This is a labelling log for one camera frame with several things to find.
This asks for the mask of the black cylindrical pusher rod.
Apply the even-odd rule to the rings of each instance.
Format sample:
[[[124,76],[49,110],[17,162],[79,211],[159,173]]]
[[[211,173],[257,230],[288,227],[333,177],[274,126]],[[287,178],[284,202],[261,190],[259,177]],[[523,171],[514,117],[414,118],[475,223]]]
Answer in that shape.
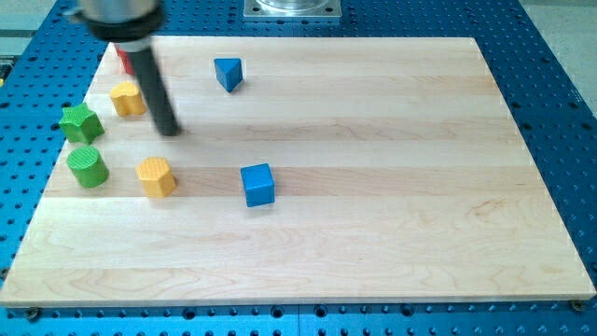
[[[158,133],[175,136],[180,127],[151,47],[127,52]]]

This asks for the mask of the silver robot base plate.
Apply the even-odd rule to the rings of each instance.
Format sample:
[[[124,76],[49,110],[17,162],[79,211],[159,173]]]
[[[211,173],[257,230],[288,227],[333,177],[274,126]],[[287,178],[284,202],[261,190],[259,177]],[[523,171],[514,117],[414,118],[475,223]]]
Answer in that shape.
[[[243,16],[252,20],[339,19],[341,0],[245,0]]]

